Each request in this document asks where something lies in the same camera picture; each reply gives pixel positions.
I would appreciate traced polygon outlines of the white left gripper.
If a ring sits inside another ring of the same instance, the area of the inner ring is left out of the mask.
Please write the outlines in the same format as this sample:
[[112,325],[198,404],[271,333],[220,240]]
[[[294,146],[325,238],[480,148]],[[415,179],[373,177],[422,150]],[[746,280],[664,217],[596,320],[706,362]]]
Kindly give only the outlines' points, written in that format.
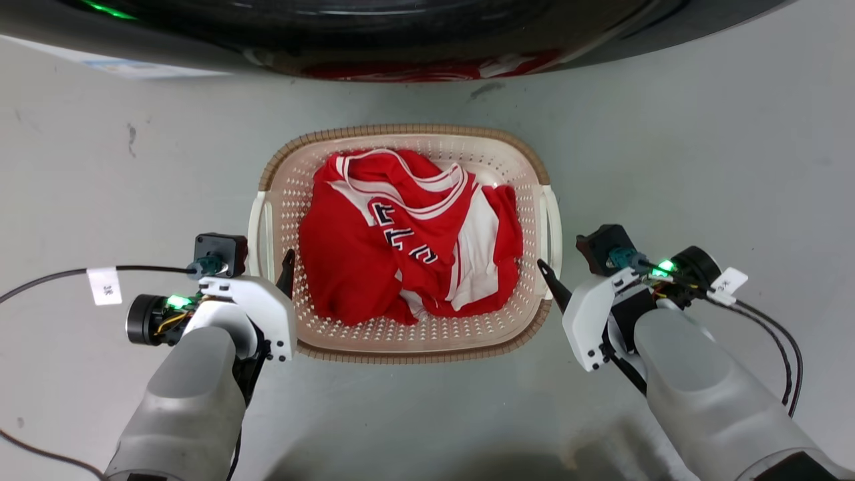
[[276,286],[254,276],[202,278],[198,288],[204,299],[196,308],[196,326],[226,331],[241,360],[254,356],[266,342],[275,360],[292,360],[297,350],[296,314],[291,301],[295,260],[295,251],[289,249]]

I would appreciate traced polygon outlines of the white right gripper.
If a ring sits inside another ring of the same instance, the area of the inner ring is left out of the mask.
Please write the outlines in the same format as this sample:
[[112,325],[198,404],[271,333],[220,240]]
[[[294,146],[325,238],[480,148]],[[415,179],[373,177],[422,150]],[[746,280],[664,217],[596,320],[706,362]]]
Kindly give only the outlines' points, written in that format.
[[543,259],[537,260],[553,301],[562,313],[562,326],[575,359],[587,372],[622,362],[636,373],[645,373],[637,353],[635,327],[645,313],[657,308],[644,276],[626,268],[609,278],[593,276],[571,293]]

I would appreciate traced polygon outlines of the beige plastic laundry basket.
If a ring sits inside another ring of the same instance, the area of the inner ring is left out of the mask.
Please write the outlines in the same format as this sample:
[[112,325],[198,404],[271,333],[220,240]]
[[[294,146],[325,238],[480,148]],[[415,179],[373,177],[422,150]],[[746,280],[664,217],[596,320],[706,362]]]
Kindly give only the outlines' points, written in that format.
[[443,124],[387,124],[327,129],[291,140],[270,158],[248,220],[250,274],[275,281],[289,250],[298,253],[299,225],[311,206],[313,176],[333,153],[415,150],[441,168],[459,164],[483,184],[513,186],[523,232],[523,256],[513,295],[494,313],[474,317],[419,316],[416,325],[373,319],[354,327],[315,313],[301,258],[293,281],[297,350],[344,363],[447,363],[510,353],[531,340],[552,307],[538,270],[544,260],[562,270],[564,233],[546,165],[524,141],[500,129]]

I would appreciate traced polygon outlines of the red white sports jersey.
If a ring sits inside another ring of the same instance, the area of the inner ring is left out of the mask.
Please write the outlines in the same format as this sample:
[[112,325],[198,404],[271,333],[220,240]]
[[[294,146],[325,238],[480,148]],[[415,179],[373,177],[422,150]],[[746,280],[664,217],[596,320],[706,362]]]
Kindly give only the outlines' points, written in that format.
[[337,152],[318,168],[299,248],[318,315],[415,325],[500,310],[524,234],[512,186],[381,148]]

